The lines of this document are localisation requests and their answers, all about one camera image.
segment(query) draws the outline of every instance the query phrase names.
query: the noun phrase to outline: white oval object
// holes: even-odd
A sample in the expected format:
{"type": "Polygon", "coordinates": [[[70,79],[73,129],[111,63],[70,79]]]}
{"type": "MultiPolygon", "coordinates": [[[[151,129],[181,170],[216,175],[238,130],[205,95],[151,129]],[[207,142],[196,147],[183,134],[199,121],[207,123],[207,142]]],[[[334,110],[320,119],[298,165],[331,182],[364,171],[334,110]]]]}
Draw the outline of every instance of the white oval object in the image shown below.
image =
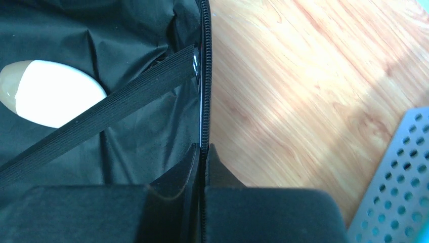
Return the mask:
{"type": "Polygon", "coordinates": [[[59,128],[106,98],[86,73],[56,62],[22,61],[0,72],[0,101],[34,123],[59,128]]]}

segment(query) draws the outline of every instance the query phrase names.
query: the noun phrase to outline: gray perforated metal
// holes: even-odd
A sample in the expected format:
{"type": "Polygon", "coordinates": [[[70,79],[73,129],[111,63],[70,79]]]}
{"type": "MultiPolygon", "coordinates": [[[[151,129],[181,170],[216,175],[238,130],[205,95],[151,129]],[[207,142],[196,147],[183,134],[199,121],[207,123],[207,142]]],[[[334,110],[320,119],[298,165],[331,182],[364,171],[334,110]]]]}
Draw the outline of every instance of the gray perforated metal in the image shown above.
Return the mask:
{"type": "Polygon", "coordinates": [[[351,243],[409,243],[429,212],[429,107],[402,119],[349,227],[351,243]]]}

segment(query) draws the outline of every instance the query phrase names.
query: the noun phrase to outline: black zipper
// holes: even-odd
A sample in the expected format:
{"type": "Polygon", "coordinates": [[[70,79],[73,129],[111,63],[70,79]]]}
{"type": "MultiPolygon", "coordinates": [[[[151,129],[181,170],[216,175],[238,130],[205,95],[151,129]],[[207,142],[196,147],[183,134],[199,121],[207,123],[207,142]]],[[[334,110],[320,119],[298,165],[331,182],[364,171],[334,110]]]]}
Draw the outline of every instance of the black zipper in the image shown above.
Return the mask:
{"type": "Polygon", "coordinates": [[[202,13],[202,47],[201,47],[201,134],[200,134],[200,220],[201,220],[201,242],[206,243],[206,208],[205,208],[205,173],[206,160],[210,136],[210,103],[211,103],[211,75],[212,75],[212,46],[211,46],[211,13],[208,0],[201,0],[202,13]]]}

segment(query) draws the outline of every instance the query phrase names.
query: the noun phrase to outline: wood grain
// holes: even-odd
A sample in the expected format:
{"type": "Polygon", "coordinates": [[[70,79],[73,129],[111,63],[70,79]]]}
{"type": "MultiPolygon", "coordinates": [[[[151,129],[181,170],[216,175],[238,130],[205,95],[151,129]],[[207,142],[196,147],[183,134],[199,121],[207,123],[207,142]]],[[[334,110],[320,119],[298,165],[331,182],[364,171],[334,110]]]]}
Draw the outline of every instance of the wood grain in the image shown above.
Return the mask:
{"type": "Polygon", "coordinates": [[[246,185],[326,190],[350,223],[407,109],[429,105],[415,1],[211,0],[210,141],[246,185]]]}

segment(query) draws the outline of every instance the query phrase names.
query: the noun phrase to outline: black elastic strap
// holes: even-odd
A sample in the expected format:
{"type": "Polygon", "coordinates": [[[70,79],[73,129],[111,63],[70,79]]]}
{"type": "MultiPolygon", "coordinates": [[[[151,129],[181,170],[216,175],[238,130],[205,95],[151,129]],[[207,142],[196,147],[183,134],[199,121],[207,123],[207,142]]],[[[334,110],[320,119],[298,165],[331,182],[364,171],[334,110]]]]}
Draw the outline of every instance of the black elastic strap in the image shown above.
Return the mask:
{"type": "Polygon", "coordinates": [[[195,77],[189,46],[140,74],[0,167],[0,190],[195,77]]]}

